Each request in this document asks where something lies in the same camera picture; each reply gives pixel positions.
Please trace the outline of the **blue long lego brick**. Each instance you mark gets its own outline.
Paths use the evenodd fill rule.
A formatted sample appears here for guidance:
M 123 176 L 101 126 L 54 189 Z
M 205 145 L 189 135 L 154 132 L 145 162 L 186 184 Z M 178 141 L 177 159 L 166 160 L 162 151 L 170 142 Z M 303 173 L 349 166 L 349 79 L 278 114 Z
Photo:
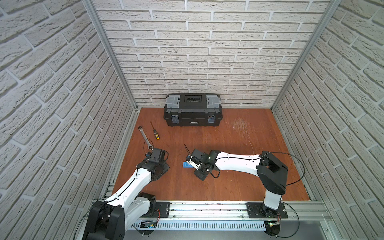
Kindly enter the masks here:
M 194 168 L 192 165 L 190 165 L 188 162 L 183 162 L 183 168 Z

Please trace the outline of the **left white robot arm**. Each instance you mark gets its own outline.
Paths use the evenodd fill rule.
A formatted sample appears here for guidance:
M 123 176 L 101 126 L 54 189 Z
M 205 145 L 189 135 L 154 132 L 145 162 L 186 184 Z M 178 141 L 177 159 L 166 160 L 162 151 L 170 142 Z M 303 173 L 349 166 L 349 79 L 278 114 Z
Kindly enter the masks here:
M 83 240 L 123 240 L 126 231 L 142 216 L 155 216 L 150 223 L 156 225 L 161 212 L 156 207 L 156 197 L 143 193 L 142 189 L 158 180 L 169 170 L 165 160 L 144 160 L 126 183 L 104 201 L 95 202 L 89 216 Z

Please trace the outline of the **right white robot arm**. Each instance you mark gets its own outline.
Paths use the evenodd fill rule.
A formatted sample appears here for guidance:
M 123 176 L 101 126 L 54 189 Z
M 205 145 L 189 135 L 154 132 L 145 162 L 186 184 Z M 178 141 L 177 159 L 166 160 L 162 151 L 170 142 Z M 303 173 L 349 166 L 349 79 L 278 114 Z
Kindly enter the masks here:
M 204 181 L 212 171 L 237 171 L 259 177 L 266 189 L 262 203 L 248 204 L 250 218 L 286 219 L 286 208 L 281 202 L 286 193 L 288 167 L 272 153 L 260 155 L 235 155 L 222 151 L 209 154 L 194 150 L 186 157 L 193 166 L 195 176 Z

